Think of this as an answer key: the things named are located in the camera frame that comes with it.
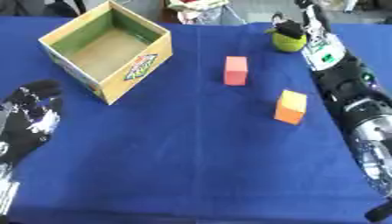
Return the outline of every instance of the cardboard box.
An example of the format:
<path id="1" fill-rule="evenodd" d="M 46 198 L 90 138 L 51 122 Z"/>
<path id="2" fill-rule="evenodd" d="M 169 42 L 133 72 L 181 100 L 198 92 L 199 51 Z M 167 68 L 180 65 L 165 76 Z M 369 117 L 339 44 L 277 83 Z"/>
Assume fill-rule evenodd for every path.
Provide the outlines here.
<path id="1" fill-rule="evenodd" d="M 172 56 L 165 28 L 107 1 L 39 39 L 52 60 L 112 104 Z"/>

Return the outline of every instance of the black glove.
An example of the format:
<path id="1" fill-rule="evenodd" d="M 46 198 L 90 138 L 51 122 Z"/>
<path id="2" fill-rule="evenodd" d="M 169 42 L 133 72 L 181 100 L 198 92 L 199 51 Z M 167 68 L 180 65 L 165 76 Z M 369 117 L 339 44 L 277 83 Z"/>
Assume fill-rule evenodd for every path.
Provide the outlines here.
<path id="1" fill-rule="evenodd" d="M 60 121 L 62 100 L 57 81 L 23 85 L 0 108 L 0 164 L 13 167 L 49 141 Z"/>

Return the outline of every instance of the table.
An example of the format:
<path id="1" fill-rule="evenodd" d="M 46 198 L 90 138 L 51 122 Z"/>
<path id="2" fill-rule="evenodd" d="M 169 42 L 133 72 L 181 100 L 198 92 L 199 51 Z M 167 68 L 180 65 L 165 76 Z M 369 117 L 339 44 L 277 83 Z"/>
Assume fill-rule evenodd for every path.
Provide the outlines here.
<path id="1" fill-rule="evenodd" d="M 65 100 L 52 141 L 17 168 L 14 221 L 362 223 L 382 202 L 351 159 L 301 54 L 276 52 L 263 34 L 269 24 L 166 24 L 174 56 L 106 106 L 39 47 L 40 36 L 65 22 L 0 18 L 0 95 L 51 78 L 61 82 Z M 332 28 L 391 89 L 390 27 Z M 246 87 L 222 84 L 228 55 L 248 57 Z M 298 126 L 272 119 L 286 88 L 308 95 Z"/>

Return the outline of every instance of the printed logo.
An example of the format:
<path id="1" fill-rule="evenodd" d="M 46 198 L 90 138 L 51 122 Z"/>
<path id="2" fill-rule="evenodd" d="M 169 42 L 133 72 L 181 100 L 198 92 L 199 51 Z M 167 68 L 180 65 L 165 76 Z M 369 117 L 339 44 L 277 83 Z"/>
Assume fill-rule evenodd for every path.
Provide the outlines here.
<path id="1" fill-rule="evenodd" d="M 130 69 L 127 76 L 125 76 L 125 80 L 128 81 L 135 78 L 144 77 L 154 63 L 157 56 L 157 54 L 139 56 L 135 61 L 135 65 Z"/>

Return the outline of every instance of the red cube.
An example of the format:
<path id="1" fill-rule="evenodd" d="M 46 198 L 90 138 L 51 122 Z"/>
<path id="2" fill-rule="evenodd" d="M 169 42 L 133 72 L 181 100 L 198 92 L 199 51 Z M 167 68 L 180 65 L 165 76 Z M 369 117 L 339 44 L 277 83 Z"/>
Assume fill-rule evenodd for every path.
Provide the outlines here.
<path id="1" fill-rule="evenodd" d="M 245 86 L 248 76 L 246 57 L 227 57 L 224 82 L 229 86 Z"/>

